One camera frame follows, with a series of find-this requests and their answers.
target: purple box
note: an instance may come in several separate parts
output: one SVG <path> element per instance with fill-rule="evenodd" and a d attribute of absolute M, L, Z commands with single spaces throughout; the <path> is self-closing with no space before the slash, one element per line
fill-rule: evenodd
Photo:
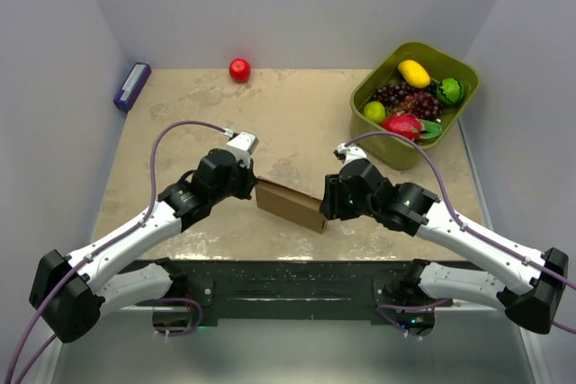
<path fill-rule="evenodd" d="M 149 64 L 135 63 L 121 89 L 114 96 L 114 104 L 123 112 L 129 112 L 151 73 L 152 68 Z"/>

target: marble countertop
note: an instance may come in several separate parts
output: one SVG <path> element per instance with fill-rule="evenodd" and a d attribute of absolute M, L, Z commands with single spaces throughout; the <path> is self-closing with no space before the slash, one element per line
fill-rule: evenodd
<path fill-rule="evenodd" d="M 94 238 L 145 208 L 149 152 L 156 135 L 175 121 L 196 119 L 255 133 L 255 172 L 321 198 L 325 174 L 337 173 L 332 151 L 348 140 L 349 99 L 368 70 L 253 71 L 247 84 L 231 82 L 223 69 L 157 69 L 130 111 L 106 189 Z M 201 127 L 169 132 L 157 152 L 158 190 L 197 166 L 225 138 Z M 481 221 L 473 179 L 458 128 L 430 152 L 445 177 L 452 203 Z M 373 157 L 395 183 L 414 182 L 439 192 L 424 161 L 406 172 Z M 151 249 L 144 258 L 246 260 L 459 259 L 441 246 L 394 233 L 368 218 L 331 221 L 320 235 L 266 213 L 256 201 L 225 200 L 209 218 Z"/>

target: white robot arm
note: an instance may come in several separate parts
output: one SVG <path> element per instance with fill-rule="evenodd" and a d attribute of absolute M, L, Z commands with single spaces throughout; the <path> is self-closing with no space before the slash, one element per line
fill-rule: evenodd
<path fill-rule="evenodd" d="M 257 182 L 252 154 L 258 139 L 242 132 L 223 149 L 213 149 L 198 165 L 190 182 L 185 174 L 157 197 L 146 223 L 122 240 L 92 252 L 134 227 L 148 209 L 100 240 L 62 256 L 51 251 L 40 260 L 32 285 L 30 302 L 38 308 L 56 283 L 78 263 L 87 260 L 81 273 L 72 278 L 42 313 L 63 343 L 84 335 L 102 316 L 144 300 L 164 297 L 185 280 L 169 260 L 159 260 L 144 269 L 118 274 L 128 264 L 160 242 L 174 237 L 210 215 L 218 202 L 236 197 L 249 200 Z"/>
<path fill-rule="evenodd" d="M 568 256 L 557 249 L 546 252 L 522 246 L 458 214 L 454 221 L 446 204 L 434 193 L 414 183 L 392 185 L 370 163 L 360 147 L 338 146 L 336 156 L 344 166 L 326 176 L 321 211 L 328 219 L 365 215 L 385 227 L 403 231 L 456 252 L 480 270 L 446 267 L 415 260 L 409 275 L 389 294 L 406 299 L 459 299 L 502 310 L 519 326 L 547 334 L 564 286 L 528 265 L 539 264 L 565 276 Z M 489 237 L 493 245 L 466 229 Z M 520 261 L 497 246 L 524 257 Z"/>

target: lime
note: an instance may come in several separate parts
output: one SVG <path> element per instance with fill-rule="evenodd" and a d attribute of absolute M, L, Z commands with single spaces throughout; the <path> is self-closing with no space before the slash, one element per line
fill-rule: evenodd
<path fill-rule="evenodd" d="M 386 119 L 386 109 L 378 101 L 372 101 L 364 106 L 364 116 L 374 123 L 382 123 Z"/>

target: black arm joint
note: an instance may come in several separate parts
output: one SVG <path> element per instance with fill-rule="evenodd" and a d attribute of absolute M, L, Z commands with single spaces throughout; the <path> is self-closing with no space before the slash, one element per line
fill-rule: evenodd
<path fill-rule="evenodd" d="M 386 293 L 393 298 L 395 304 L 413 306 L 430 303 L 432 299 L 419 287 L 420 275 L 429 264 L 430 261 L 427 260 L 412 260 L 404 277 L 385 287 Z"/>
<path fill-rule="evenodd" d="M 257 183 L 254 161 L 241 166 L 228 150 L 215 148 L 203 157 L 190 182 L 181 178 L 158 195 L 181 219 L 182 231 L 208 217 L 212 207 L 228 197 L 250 200 Z"/>
<path fill-rule="evenodd" d="M 56 250 L 38 263 L 30 293 L 30 304 L 38 309 L 56 284 L 72 269 Z M 98 322 L 104 299 L 95 296 L 86 281 L 75 274 L 48 304 L 42 318 L 63 344 L 76 341 Z"/>
<path fill-rule="evenodd" d="M 566 277 L 568 274 L 568 255 L 551 248 L 544 253 L 544 267 Z M 564 284 L 542 272 L 533 280 L 534 288 L 518 296 L 508 288 L 497 294 L 498 300 L 506 309 L 506 316 L 526 330 L 547 335 L 550 333 L 558 305 L 564 293 Z"/>
<path fill-rule="evenodd" d="M 428 223 L 426 213 L 438 197 L 414 183 L 393 185 L 367 159 L 325 177 L 320 211 L 327 219 L 347 220 L 365 215 L 390 230 L 415 236 Z"/>

